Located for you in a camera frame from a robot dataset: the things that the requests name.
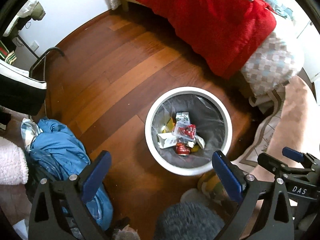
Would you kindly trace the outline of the blue jacket on floor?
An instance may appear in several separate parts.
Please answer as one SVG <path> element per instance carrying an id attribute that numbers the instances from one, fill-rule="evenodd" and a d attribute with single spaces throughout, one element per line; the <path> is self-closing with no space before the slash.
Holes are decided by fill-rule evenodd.
<path id="1" fill-rule="evenodd" d="M 21 136 L 31 160 L 39 164 L 57 180 L 79 175 L 91 163 L 84 145 L 61 122 L 42 118 L 38 123 L 24 118 Z M 86 206 L 97 224 L 107 230 L 113 217 L 111 201 L 100 184 L 97 193 Z"/>

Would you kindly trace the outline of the grey fuzzy slipper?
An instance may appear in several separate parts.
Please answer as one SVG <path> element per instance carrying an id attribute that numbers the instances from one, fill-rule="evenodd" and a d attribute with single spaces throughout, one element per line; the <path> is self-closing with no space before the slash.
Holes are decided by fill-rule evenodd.
<path id="1" fill-rule="evenodd" d="M 167 208 L 157 219 L 153 239 L 214 239 L 225 226 L 208 207 L 181 202 Z"/>

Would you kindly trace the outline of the small red wrapper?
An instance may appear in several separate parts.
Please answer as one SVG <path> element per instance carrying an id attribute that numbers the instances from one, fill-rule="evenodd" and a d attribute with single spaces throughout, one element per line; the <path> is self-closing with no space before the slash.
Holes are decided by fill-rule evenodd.
<path id="1" fill-rule="evenodd" d="M 193 124 L 184 126 L 184 127 L 179 127 L 178 131 L 180 133 L 181 136 L 190 139 L 190 140 L 194 140 L 195 139 L 195 135 L 196 135 L 196 126 Z"/>

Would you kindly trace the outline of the white patterned quilt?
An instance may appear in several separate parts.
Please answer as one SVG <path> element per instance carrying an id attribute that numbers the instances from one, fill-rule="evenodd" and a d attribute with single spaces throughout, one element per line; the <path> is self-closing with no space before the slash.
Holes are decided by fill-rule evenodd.
<path id="1" fill-rule="evenodd" d="M 241 69 L 254 96 L 265 95 L 287 83 L 304 64 L 304 53 L 295 37 L 272 32 Z"/>

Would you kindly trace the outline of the pink fluffy cloth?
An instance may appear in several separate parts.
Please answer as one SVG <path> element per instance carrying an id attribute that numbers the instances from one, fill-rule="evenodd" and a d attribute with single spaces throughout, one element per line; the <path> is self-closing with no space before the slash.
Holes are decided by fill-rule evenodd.
<path id="1" fill-rule="evenodd" d="M 1 185 L 26 184 L 29 170 L 23 150 L 3 137 L 0 150 Z"/>

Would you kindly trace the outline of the pink table cloth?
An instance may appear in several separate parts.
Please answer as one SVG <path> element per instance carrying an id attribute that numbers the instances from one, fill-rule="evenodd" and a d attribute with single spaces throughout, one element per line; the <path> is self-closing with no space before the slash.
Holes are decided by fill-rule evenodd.
<path id="1" fill-rule="evenodd" d="M 264 181 L 272 181 L 274 175 L 258 165 L 261 153 L 294 168 L 303 166 L 283 156 L 285 147 L 319 158 L 319 105 L 308 85 L 295 76 L 269 97 L 274 101 L 273 113 L 258 126 L 251 146 L 232 161 L 244 172 Z"/>

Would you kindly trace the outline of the red fleece blanket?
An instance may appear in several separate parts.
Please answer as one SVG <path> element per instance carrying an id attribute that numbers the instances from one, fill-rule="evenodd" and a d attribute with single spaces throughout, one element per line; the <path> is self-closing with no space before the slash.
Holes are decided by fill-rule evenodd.
<path id="1" fill-rule="evenodd" d="M 166 18 L 212 72 L 238 72 L 276 27 L 263 0 L 135 0 Z"/>

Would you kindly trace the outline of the red cola can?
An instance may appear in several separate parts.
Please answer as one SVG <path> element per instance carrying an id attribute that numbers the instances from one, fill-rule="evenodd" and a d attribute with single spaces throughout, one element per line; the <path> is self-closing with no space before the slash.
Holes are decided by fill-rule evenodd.
<path id="1" fill-rule="evenodd" d="M 175 146 L 175 152 L 179 156 L 188 156 L 191 149 L 186 144 L 178 142 Z"/>

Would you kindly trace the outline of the white crumpled bag in bin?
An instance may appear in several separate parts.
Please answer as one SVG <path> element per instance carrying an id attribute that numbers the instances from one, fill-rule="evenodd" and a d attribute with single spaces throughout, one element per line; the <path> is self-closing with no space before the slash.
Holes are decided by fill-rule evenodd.
<path id="1" fill-rule="evenodd" d="M 170 148 L 176 146 L 178 142 L 186 144 L 190 149 L 196 151 L 196 145 L 200 149 L 206 146 L 205 140 L 199 135 L 195 135 L 194 140 L 187 139 L 180 135 L 178 128 L 190 125 L 191 119 L 189 112 L 177 112 L 175 117 L 166 115 L 164 117 L 164 124 L 161 125 L 160 133 L 158 136 L 158 145 L 160 149 Z"/>

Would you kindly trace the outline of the white round trash bin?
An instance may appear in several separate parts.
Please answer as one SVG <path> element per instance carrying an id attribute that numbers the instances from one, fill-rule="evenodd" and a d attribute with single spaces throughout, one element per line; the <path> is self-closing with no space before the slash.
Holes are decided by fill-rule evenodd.
<path id="1" fill-rule="evenodd" d="M 145 139 L 154 159 L 167 171 L 197 176 L 212 170 L 212 155 L 227 154 L 232 142 L 231 117 L 212 93 L 179 87 L 161 95 L 145 121 Z"/>

